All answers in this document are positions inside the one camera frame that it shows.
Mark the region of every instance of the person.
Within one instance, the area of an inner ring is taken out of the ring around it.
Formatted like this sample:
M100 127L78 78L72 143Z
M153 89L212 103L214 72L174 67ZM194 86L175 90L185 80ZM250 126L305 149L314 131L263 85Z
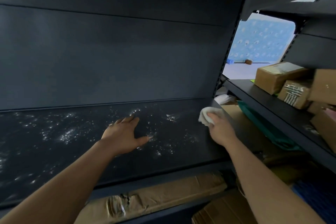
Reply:
M224 118L208 113L212 139L226 148L246 199L258 224L321 224L324 221L300 197L274 175L236 137ZM111 160L144 145L149 137L134 138L139 118L111 124L86 153L27 197L0 224L71 224L84 207L95 184Z

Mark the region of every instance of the blue patterned wallpaper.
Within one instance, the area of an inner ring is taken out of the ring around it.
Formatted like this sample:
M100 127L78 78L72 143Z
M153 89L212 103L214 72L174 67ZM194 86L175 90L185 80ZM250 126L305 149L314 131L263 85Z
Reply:
M294 22L248 19L240 21L229 59L244 62L277 62L293 38Z

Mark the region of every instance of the upper shelf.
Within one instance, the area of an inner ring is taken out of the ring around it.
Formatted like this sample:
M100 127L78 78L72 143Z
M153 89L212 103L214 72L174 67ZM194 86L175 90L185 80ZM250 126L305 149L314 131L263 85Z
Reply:
M336 173L336 154L310 124L313 117L255 86L250 80L227 80L224 86L260 115L310 153L319 163Z

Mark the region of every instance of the right hand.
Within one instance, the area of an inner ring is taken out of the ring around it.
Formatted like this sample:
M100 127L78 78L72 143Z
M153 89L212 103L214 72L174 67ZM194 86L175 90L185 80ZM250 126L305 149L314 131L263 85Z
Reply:
M225 147L229 141L237 138L233 127L226 118L220 118L211 112L207 114L215 123L214 125L209 124L209 130L212 139L216 143Z

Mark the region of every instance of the white cloth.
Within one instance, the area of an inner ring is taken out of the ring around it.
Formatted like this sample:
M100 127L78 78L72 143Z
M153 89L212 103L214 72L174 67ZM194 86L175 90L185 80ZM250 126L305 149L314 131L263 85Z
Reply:
M222 108L205 107L201 110L198 118L198 121L202 122L205 126L209 126L210 123L215 124L213 120L207 115L208 112L214 113L221 118L225 117L225 113Z

